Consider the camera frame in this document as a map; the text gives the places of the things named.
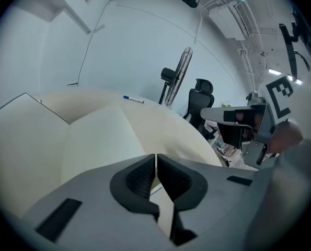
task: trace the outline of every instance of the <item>ceiling light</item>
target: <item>ceiling light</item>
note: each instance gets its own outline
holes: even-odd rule
[[[288,75],[287,77],[289,78],[290,81],[292,81],[292,76]],[[301,85],[302,83],[303,82],[301,80],[297,79],[296,84]]]
[[[269,72],[272,74],[280,75],[281,73],[272,69],[269,69]]]

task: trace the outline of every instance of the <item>pipe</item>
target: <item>pipe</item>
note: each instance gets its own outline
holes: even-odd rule
[[[218,4],[218,1],[212,3],[211,5],[208,5],[208,7],[209,7],[209,6],[212,6],[212,5],[214,5],[214,4]],[[205,5],[203,6],[203,5],[200,4],[200,6],[201,6],[202,8],[204,8],[207,12],[209,12],[209,10],[205,7]]]
[[[238,49],[238,53],[243,61],[243,64],[244,64],[244,67],[245,67],[245,71],[246,71],[246,74],[247,74],[247,81],[248,81],[248,85],[249,85],[249,88],[251,91],[253,91],[253,86],[252,86],[252,81],[251,81],[251,73],[248,72],[248,68],[247,68],[247,64],[243,58],[243,51],[246,53],[246,51],[243,49],[243,48],[239,48]]]
[[[218,4],[218,1],[209,4],[208,7],[210,7],[210,6],[214,5],[214,4]]]
[[[200,30],[202,28],[203,19],[204,19],[204,13],[205,13],[205,11],[203,11],[203,10],[200,12],[201,20],[199,22],[199,25],[198,25],[198,28],[197,28],[197,31],[196,31],[196,37],[195,37],[195,41],[194,41],[195,44],[197,42],[198,34],[199,34],[199,32],[200,32]]]
[[[209,1],[207,1],[207,2],[204,4],[204,7],[206,7],[206,5],[207,5],[209,2],[213,2],[213,1],[215,1],[215,0],[209,0]]]
[[[262,38],[261,38],[261,33],[260,33],[259,26],[258,26],[258,24],[257,24],[257,22],[256,22],[255,16],[254,16],[254,14],[253,14],[253,12],[252,12],[250,6],[248,5],[247,1],[245,1],[245,4],[246,4],[246,6],[247,6],[247,8],[248,8],[248,10],[249,10],[249,12],[250,12],[252,18],[253,18],[254,24],[255,24],[256,29],[257,29],[257,31],[258,31],[258,36],[259,36],[261,48],[262,48],[262,51],[264,52],[264,47],[263,47],[263,43],[262,43]],[[266,73],[266,57],[263,57],[263,63],[264,63],[263,70],[264,70],[264,73]]]
[[[245,69],[246,69],[247,78],[249,79],[248,83],[250,82],[251,90],[256,91],[255,80],[254,80],[255,74],[253,73],[253,69],[251,67],[251,64],[250,64],[250,61],[249,61],[249,58],[247,55],[248,50],[247,50],[247,47],[244,45],[243,42],[241,42],[241,45],[243,48],[238,49],[238,52],[239,52],[239,50],[243,50],[245,52],[245,58],[246,58],[246,62],[247,62],[247,64],[245,64],[245,66],[248,66],[248,68],[245,68]]]

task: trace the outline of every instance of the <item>white desk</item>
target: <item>white desk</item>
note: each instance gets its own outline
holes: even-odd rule
[[[111,90],[68,88],[60,92],[41,94],[42,104],[68,123],[108,105],[120,107],[131,124],[146,154],[163,153],[192,161],[221,166],[204,137],[185,119],[153,101],[135,96],[144,104],[123,99],[123,94]]]

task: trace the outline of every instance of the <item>black office chair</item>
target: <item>black office chair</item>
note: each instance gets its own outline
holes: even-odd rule
[[[213,85],[211,84],[210,81],[205,80],[205,79],[196,79],[196,87],[195,89],[199,92],[203,91],[209,94],[213,93]]]
[[[204,137],[209,133],[205,128],[205,120],[201,117],[201,110],[204,108],[212,107],[214,103],[214,97],[211,93],[204,91],[197,91],[191,89],[189,92],[188,111],[184,116],[187,119],[191,115],[189,123],[193,125]]]

